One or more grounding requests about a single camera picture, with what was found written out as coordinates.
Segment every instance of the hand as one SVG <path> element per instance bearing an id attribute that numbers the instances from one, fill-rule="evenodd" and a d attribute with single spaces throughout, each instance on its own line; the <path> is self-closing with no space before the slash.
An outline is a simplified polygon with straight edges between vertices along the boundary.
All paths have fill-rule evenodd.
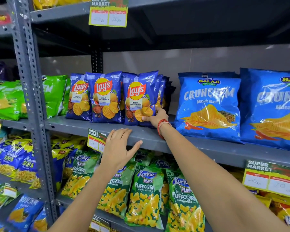
<path id="1" fill-rule="evenodd" d="M 169 116 L 166 114 L 165 110 L 162 109 L 161 107 L 156 108 L 158 113 L 155 116 L 143 116 L 142 120 L 143 121 L 150 121 L 151 124 L 157 128 L 159 121 L 162 119 L 169 120 Z"/>
<path id="2" fill-rule="evenodd" d="M 143 141 L 138 141 L 131 150 L 127 151 L 127 140 L 131 132 L 132 129 L 126 128 L 112 130 L 109 133 L 100 167 L 103 166 L 103 169 L 107 168 L 113 171 L 113 175 L 115 175 L 133 157 Z"/>

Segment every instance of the perforated metal upright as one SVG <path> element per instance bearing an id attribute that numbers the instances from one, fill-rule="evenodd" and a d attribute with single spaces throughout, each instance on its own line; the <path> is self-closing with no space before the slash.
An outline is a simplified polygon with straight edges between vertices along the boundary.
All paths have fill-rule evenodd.
<path id="1" fill-rule="evenodd" d="M 28 0 L 6 0 L 12 18 L 12 35 L 26 100 L 31 138 L 34 147 L 38 174 L 44 192 L 48 225 L 57 219 L 55 205 L 55 183 L 52 178 L 52 154 L 49 136 L 44 128 L 46 108 L 43 85 L 39 70 L 39 56 L 35 35 L 32 33 Z"/>

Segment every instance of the red thread bracelet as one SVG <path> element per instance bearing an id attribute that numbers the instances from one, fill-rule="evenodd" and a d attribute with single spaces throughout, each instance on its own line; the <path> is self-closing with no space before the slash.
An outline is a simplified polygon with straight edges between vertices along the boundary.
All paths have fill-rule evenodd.
<path id="1" fill-rule="evenodd" d="M 158 125 L 157 125 L 157 131 L 158 131 L 159 136 L 160 136 L 162 139 L 164 139 L 164 137 L 162 137 L 162 135 L 160 134 L 160 132 L 159 132 L 159 128 L 160 128 L 160 125 L 161 125 L 161 124 L 164 124 L 163 122 L 168 123 L 170 126 L 172 126 L 171 123 L 170 123 L 169 121 L 167 121 L 166 119 L 162 119 L 161 121 L 159 121 L 159 123 L 158 123 Z"/>

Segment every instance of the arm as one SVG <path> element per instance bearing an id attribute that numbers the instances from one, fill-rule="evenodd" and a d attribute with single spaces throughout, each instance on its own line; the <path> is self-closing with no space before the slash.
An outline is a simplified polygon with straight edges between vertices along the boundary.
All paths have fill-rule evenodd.
<path id="1" fill-rule="evenodd" d="M 142 141 L 127 151 L 127 140 L 132 130 L 119 129 L 107 137 L 100 166 L 73 203 L 56 220 L 49 232 L 87 232 L 101 196 L 116 172 L 133 157 Z"/>
<path id="2" fill-rule="evenodd" d="M 157 127 L 168 119 L 159 109 L 143 117 Z M 290 229 L 230 173 L 167 123 L 159 129 L 215 232 L 288 232 Z"/>

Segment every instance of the white wall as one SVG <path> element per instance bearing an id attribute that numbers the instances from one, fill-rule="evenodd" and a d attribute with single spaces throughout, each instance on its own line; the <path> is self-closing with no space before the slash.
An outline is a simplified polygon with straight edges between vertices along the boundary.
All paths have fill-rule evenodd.
<path id="1" fill-rule="evenodd" d="M 16 60 L 4 60 L 15 65 Z M 91 71 L 90 56 L 67 56 L 41 58 L 44 75 L 84 73 Z M 240 67 L 290 70 L 290 45 L 260 45 L 220 48 L 197 48 L 135 52 L 103 53 L 104 73 L 122 70 L 139 74 L 159 70 L 170 77 L 177 89 L 172 96 L 170 114 L 175 114 L 178 106 L 180 85 L 178 72 L 236 71 Z"/>

